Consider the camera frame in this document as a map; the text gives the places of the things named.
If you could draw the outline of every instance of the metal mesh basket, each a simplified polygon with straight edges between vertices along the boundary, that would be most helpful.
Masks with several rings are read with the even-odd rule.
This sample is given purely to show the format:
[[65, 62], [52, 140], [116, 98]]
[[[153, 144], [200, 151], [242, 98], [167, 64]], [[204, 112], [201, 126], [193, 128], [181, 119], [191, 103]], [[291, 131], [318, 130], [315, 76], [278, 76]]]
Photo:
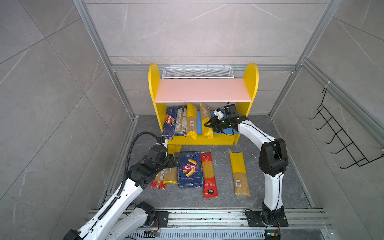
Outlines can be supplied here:
[[234, 78], [227, 66], [169, 66], [164, 67], [162, 78]]

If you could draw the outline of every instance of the red spaghetti package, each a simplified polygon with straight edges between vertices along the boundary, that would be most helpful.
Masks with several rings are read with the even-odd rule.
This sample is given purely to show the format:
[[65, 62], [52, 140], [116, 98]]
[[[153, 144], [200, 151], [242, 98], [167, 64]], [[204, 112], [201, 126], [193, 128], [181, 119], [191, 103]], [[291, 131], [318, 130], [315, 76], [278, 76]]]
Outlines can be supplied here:
[[155, 180], [151, 182], [151, 189], [159, 188], [159, 189], [165, 190], [166, 184], [163, 182], [164, 176], [165, 176], [165, 169], [163, 169], [159, 174], [157, 174]]
[[210, 152], [201, 154], [201, 163], [204, 173], [204, 198], [218, 197], [214, 165]]

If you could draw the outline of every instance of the gray marble wall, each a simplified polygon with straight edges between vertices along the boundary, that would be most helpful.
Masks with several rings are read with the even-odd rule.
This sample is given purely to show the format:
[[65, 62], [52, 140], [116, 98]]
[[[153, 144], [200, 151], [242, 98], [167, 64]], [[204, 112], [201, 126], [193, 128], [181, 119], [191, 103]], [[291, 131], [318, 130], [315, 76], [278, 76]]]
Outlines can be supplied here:
[[384, 125], [384, 1], [344, 0], [312, 60]]
[[[328, 1], [86, 3], [112, 64], [296, 64]], [[118, 75], [133, 111], [155, 114], [147, 73]], [[251, 114], [268, 114], [289, 73], [265, 72], [260, 76]]]
[[130, 120], [71, 0], [0, 1], [0, 39], [0, 239], [62, 239]]
[[[335, 138], [329, 126], [320, 128], [325, 120], [318, 115], [317, 107], [323, 98], [323, 86], [303, 69], [282, 102], [273, 121], [286, 141], [305, 188], [315, 207], [322, 207], [340, 239], [383, 239], [384, 209], [384, 159], [358, 167], [341, 142]], [[354, 119], [354, 117], [330, 93], [324, 98], [324, 106], [369, 159], [383, 154], [383, 147]], [[330, 116], [323, 110], [324, 117]], [[333, 120], [331, 126], [340, 129]], [[341, 134], [341, 139], [350, 141]], [[348, 147], [353, 156], [362, 157], [353, 146]]]

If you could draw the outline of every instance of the barilla logo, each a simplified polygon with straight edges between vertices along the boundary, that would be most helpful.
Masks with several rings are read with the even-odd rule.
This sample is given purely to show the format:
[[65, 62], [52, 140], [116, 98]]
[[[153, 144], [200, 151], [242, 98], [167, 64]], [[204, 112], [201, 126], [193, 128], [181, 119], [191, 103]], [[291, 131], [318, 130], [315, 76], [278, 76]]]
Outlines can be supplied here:
[[167, 123], [170, 124], [173, 120], [173, 117], [171, 115], [168, 115], [168, 118], [167, 118]]
[[183, 167], [183, 170], [192, 170], [192, 169], [197, 169], [196, 165], [186, 165]]

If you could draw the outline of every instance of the zip tie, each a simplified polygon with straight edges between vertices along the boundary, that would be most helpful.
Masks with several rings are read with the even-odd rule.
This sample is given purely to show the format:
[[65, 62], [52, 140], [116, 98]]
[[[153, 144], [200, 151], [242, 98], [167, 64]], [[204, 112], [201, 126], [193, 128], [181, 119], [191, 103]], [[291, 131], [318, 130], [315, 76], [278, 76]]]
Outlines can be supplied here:
[[330, 83], [335, 83], [335, 82], [332, 82], [332, 81], [328, 81], [327, 85], [325, 85], [325, 87], [324, 87], [324, 88], [327, 88], [328, 84], [330, 84]]

